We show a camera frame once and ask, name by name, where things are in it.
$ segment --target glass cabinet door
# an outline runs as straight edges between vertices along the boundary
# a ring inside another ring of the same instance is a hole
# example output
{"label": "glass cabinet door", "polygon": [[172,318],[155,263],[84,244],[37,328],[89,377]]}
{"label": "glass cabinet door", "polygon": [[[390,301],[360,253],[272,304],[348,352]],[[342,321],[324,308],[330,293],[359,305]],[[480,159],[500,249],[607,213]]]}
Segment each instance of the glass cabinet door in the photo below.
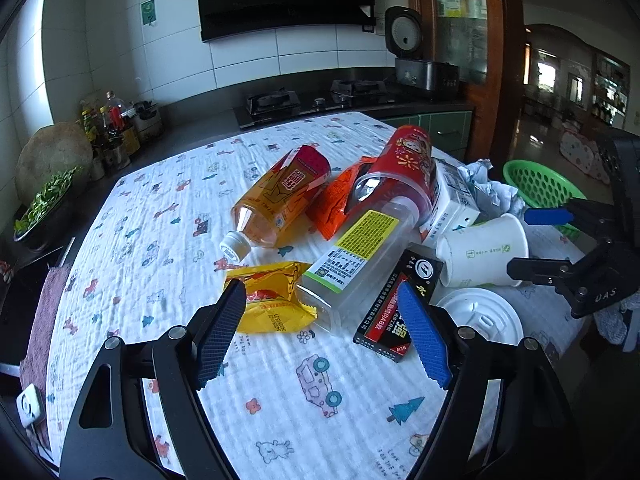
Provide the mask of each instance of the glass cabinet door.
{"label": "glass cabinet door", "polygon": [[486,0],[435,0],[435,60],[460,67],[460,80],[484,84]]}

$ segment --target white tablecloth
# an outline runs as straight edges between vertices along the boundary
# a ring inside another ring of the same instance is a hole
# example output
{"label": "white tablecloth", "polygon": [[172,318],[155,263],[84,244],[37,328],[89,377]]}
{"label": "white tablecloth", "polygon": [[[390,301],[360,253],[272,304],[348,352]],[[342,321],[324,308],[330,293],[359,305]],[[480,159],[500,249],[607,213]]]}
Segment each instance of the white tablecloth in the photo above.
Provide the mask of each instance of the white tablecloth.
{"label": "white tablecloth", "polygon": [[[56,318],[46,399],[54,457],[62,453],[76,398],[105,338],[156,339],[217,300],[228,268],[218,243],[232,229],[231,206],[258,177],[304,143],[317,146],[336,175],[361,155],[377,155],[393,131],[356,112],[313,118],[208,144],[121,179],[82,244]],[[531,231],[532,254],[579,258],[549,229],[549,239],[541,237],[545,230]],[[279,247],[254,250],[244,264],[312,262],[326,247],[302,215]],[[525,334],[549,349],[563,352],[577,334],[580,324],[552,289],[498,292],[516,308]],[[318,358],[329,365],[327,387],[342,397],[331,413],[308,402],[301,386]],[[476,446],[492,428],[497,385],[490,386]],[[153,381],[145,381],[145,393],[162,463],[180,472]],[[223,375],[200,399],[240,478],[402,479],[444,392],[413,350],[396,364],[311,327],[297,334],[236,334]]]}

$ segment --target yellow snack package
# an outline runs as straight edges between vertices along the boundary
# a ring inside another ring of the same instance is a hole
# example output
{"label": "yellow snack package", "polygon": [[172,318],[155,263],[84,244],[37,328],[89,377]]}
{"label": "yellow snack package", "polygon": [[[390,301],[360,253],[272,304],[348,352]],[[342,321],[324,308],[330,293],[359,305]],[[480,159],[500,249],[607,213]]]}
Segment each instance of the yellow snack package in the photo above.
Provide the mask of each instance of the yellow snack package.
{"label": "yellow snack package", "polygon": [[225,287],[233,279],[244,282],[246,310],[238,332],[298,332],[316,320],[316,309],[300,303],[294,284],[310,267],[301,262],[228,270]]}

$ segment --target cartoon tree print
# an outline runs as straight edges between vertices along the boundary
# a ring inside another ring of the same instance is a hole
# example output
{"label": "cartoon tree print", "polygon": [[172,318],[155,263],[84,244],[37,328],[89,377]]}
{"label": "cartoon tree print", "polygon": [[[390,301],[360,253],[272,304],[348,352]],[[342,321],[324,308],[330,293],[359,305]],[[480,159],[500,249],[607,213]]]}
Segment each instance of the cartoon tree print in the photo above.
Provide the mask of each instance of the cartoon tree print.
{"label": "cartoon tree print", "polygon": [[386,420],[388,422],[396,421],[399,426],[402,426],[403,422],[409,418],[415,410],[422,404],[424,397],[418,397],[417,399],[411,399],[406,404],[394,404],[392,408],[389,408],[391,415],[389,415]]}

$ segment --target white milk carton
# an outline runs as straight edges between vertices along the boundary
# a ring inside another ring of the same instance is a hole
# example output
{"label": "white milk carton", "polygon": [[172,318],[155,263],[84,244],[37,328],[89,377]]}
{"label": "white milk carton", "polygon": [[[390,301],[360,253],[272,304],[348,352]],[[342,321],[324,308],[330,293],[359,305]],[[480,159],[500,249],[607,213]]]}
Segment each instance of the white milk carton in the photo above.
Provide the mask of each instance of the white milk carton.
{"label": "white milk carton", "polygon": [[420,226],[422,244],[431,248],[436,247],[441,234],[472,225],[480,214],[458,168],[439,158],[433,160],[436,163],[433,211],[430,218]]}

